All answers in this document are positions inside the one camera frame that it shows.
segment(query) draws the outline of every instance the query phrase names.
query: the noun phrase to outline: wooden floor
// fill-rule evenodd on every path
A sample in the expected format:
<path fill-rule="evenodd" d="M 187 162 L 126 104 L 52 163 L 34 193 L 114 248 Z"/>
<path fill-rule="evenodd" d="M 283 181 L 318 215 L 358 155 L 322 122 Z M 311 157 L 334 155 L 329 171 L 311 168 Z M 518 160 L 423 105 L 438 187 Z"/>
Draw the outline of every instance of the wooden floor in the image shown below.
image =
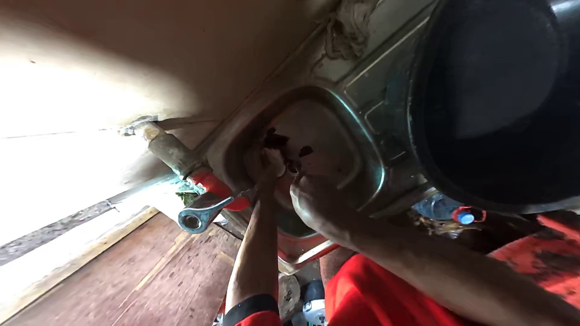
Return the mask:
<path fill-rule="evenodd" d="M 159 213 L 5 325 L 211 325 L 240 243 Z"/>

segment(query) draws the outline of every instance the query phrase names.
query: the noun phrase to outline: blue bottle cap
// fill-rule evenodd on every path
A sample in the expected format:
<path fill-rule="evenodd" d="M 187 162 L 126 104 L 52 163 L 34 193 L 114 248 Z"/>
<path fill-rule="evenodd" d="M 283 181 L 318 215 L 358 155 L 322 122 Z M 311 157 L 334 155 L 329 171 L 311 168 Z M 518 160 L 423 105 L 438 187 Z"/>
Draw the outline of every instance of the blue bottle cap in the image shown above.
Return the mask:
<path fill-rule="evenodd" d="M 457 220 L 461 224 L 471 224 L 473 221 L 475 221 L 475 216 L 469 212 L 462 212 L 457 214 Z"/>

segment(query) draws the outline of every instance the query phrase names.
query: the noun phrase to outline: black sleeve cuff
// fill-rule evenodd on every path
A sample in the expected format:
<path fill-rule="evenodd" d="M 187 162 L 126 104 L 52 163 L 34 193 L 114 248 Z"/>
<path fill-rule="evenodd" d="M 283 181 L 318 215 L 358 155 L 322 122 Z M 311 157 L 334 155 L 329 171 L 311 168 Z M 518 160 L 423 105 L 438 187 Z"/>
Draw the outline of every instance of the black sleeve cuff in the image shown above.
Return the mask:
<path fill-rule="evenodd" d="M 245 299 L 227 312 L 223 319 L 224 326 L 234 326 L 249 316 L 261 311 L 278 312 L 278 303 L 269 294 L 258 294 Z"/>

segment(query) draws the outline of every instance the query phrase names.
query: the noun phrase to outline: stainless steel sink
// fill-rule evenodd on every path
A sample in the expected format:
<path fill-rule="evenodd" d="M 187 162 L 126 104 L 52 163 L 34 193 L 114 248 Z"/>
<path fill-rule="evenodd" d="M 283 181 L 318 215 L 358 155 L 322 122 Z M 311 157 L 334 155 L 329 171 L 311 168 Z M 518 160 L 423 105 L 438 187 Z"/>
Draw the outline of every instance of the stainless steel sink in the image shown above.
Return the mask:
<path fill-rule="evenodd" d="M 385 170 L 366 127 L 339 95 L 314 85 L 283 92 L 232 139 L 224 151 L 223 173 L 228 183 L 238 189 L 255 184 L 262 170 L 262 139 L 272 127 L 289 137 L 284 148 L 288 158 L 300 161 L 307 173 L 326 175 L 343 190 L 344 196 L 337 200 L 363 210 L 379 194 Z M 304 146 L 313 152 L 299 158 Z M 287 171 L 278 180 L 275 194 L 281 207 L 277 215 L 278 254 L 284 262 L 299 265 L 308 260 L 309 250 L 323 245 L 326 239 L 304 225 L 293 211 L 289 196 L 293 177 Z"/>
<path fill-rule="evenodd" d="M 299 78 L 291 68 L 273 78 L 212 140 L 206 156 L 214 173 L 234 191 L 253 187 L 263 170 L 262 141 L 273 127 L 277 134 L 289 137 L 284 150 L 289 159 L 300 161 L 308 173 L 327 175 L 342 190 L 336 200 L 348 202 L 363 215 L 380 218 L 397 213 L 428 195 L 432 189 L 385 123 L 390 111 L 401 109 L 385 99 L 387 80 L 392 79 L 387 72 L 397 65 L 401 51 L 412 50 L 430 13 L 429 8 L 420 10 L 422 7 L 337 81 L 317 78 L 313 70 L 304 68 L 296 70 L 302 73 Z M 304 60 L 305 67 L 310 57 L 319 57 L 316 53 L 304 56 L 296 60 Z M 313 151 L 299 157 L 304 146 Z M 293 211 L 288 191 L 292 179 L 287 171 L 275 194 L 281 207 L 277 214 L 278 265 L 288 274 L 335 246 L 304 225 Z M 222 214 L 244 227 L 251 213 L 247 209 Z"/>

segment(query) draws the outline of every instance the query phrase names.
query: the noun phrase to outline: forearm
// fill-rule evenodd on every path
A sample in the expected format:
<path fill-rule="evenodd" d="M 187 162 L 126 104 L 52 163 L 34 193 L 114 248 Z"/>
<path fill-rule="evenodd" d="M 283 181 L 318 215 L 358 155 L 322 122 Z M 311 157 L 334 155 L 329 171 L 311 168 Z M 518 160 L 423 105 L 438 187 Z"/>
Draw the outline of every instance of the forearm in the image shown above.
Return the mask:
<path fill-rule="evenodd" d="M 487 325 L 580 324 L 578 311 L 503 263 L 413 229 L 336 226 L 331 237 L 439 304 Z"/>
<path fill-rule="evenodd" d="M 226 295 L 226 311 L 258 294 L 278 298 L 277 228 L 272 203 L 258 202 L 238 251 Z"/>

